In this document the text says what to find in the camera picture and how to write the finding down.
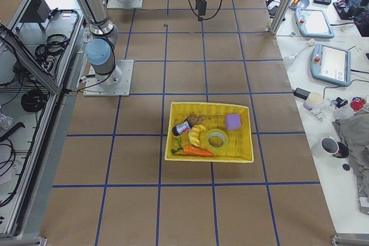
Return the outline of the black power adapter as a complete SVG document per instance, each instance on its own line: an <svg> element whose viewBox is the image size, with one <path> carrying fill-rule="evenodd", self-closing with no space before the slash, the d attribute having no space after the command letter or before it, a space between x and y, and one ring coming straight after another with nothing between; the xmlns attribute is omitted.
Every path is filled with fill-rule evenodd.
<svg viewBox="0 0 369 246"><path fill-rule="evenodd" d="M302 88L296 88L293 90L293 95L303 100L306 100L309 97L310 93L311 92Z"/></svg>

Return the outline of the red toy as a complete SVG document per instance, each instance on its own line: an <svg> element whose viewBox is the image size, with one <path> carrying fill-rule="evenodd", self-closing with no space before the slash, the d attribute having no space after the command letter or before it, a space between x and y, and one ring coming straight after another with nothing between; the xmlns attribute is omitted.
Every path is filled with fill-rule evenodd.
<svg viewBox="0 0 369 246"><path fill-rule="evenodd" d="M364 107L365 103L366 101L364 98L354 97L352 101L350 102L350 107L352 108L354 112L357 112Z"/></svg>

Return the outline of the light bulb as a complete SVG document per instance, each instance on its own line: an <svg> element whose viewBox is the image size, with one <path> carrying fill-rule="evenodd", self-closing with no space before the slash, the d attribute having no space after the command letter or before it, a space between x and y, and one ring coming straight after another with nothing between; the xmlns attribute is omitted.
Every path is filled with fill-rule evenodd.
<svg viewBox="0 0 369 246"><path fill-rule="evenodd" d="M305 45L296 53L290 55L290 56L286 56L283 58L283 65L286 68L289 68L293 65L293 63L295 62L296 58L306 49L309 47L314 46L316 43L316 41L314 39L310 39L308 42L305 43Z"/></svg>

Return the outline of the orange toy carrot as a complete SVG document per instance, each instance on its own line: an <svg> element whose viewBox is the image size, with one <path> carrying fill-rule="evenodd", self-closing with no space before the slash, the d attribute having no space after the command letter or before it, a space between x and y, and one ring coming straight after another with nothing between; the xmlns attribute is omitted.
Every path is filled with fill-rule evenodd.
<svg viewBox="0 0 369 246"><path fill-rule="evenodd" d="M186 156L200 156L200 157L212 157L213 154L205 149L200 149L195 146L185 145L178 149L172 149L172 154L182 154Z"/></svg>

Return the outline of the teach pendant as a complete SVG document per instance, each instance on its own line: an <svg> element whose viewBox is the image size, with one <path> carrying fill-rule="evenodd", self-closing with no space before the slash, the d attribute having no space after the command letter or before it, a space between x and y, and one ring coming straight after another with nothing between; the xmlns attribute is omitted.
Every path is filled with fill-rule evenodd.
<svg viewBox="0 0 369 246"><path fill-rule="evenodd" d="M327 16L322 10L295 10L295 21L300 34L304 37L332 39L335 34Z"/></svg>
<svg viewBox="0 0 369 246"><path fill-rule="evenodd" d="M351 52L327 44L317 44L311 54L314 79L347 87L351 83Z"/></svg>

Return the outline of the white mug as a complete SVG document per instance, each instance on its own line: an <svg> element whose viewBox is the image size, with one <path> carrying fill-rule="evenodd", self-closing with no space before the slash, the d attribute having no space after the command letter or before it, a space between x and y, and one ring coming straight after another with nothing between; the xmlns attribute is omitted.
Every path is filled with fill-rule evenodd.
<svg viewBox="0 0 369 246"><path fill-rule="evenodd" d="M331 137L323 137L312 148L312 155L316 158L332 156L339 151L338 142Z"/></svg>

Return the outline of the blue bowl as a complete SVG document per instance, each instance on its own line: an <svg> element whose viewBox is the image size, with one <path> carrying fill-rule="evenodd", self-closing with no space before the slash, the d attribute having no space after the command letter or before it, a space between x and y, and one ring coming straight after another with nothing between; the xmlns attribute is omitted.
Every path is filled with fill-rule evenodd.
<svg viewBox="0 0 369 246"><path fill-rule="evenodd" d="M289 1L289 9L295 10L296 8L305 9L309 7L310 0L290 0Z"/></svg>

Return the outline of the purple foam cube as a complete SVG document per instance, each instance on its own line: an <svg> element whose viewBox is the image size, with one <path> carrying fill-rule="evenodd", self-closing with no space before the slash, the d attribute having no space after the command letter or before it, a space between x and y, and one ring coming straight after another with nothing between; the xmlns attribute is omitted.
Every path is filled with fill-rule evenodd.
<svg viewBox="0 0 369 246"><path fill-rule="evenodd" d="M238 113L227 114L225 116L225 128L227 131L240 129L242 123Z"/></svg>

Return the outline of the dark bottle with label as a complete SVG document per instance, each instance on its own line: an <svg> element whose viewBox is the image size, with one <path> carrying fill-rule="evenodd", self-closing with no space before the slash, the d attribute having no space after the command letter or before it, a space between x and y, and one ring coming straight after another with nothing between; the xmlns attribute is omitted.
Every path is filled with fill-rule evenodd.
<svg viewBox="0 0 369 246"><path fill-rule="evenodd" d="M188 121L184 121L180 124L177 124L172 128L172 133L174 136L180 136L188 131L190 131L192 128L191 124Z"/></svg>

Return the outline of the lower teach pendant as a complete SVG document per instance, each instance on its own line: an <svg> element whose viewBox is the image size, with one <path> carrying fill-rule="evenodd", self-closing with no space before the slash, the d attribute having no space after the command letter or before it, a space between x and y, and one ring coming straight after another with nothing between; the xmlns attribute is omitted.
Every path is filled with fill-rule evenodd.
<svg viewBox="0 0 369 246"><path fill-rule="evenodd" d="M317 44L311 54L314 79L347 87L351 83L351 52L327 44Z"/></svg>

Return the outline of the lavender white cup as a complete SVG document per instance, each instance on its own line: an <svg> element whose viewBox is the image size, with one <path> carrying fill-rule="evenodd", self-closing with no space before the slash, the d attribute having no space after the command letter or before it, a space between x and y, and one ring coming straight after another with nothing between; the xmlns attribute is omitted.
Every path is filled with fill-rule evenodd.
<svg viewBox="0 0 369 246"><path fill-rule="evenodd" d="M311 110L322 102L323 102L323 97L320 93L311 92L305 99L303 106L305 107L305 109Z"/></svg>

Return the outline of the yellow toy croissant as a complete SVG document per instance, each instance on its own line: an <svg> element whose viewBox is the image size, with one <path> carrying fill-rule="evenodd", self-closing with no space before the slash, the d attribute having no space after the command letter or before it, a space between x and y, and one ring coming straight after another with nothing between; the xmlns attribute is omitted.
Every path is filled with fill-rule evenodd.
<svg viewBox="0 0 369 246"><path fill-rule="evenodd" d="M195 147L200 147L201 142L199 140L199 134L202 131L207 130L207 127L205 124L196 124L192 127L192 129L188 132L188 137L190 143Z"/></svg>

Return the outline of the upper teach pendant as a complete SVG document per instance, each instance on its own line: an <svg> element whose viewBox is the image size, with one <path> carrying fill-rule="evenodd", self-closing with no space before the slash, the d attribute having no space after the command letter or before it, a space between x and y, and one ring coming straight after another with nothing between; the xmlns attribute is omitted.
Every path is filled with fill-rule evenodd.
<svg viewBox="0 0 369 246"><path fill-rule="evenodd" d="M295 10L295 21L300 34L304 37L332 39L335 34L327 16L322 10Z"/></svg>

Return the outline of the grey cloth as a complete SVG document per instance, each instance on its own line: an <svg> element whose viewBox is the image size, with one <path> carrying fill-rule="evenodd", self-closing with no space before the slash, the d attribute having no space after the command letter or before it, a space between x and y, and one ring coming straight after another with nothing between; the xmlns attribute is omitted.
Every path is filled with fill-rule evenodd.
<svg viewBox="0 0 369 246"><path fill-rule="evenodd" d="M358 112L332 124L348 148L349 165L356 176L359 210L368 214L368 113Z"/></svg>

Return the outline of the yellow tape roll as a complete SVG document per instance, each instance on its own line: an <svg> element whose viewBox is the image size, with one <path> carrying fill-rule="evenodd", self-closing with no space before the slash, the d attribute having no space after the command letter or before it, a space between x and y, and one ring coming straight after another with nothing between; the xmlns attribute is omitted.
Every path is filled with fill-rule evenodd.
<svg viewBox="0 0 369 246"><path fill-rule="evenodd" d="M211 129L205 135L205 149L214 156L225 153L228 146L228 135L221 129Z"/></svg>

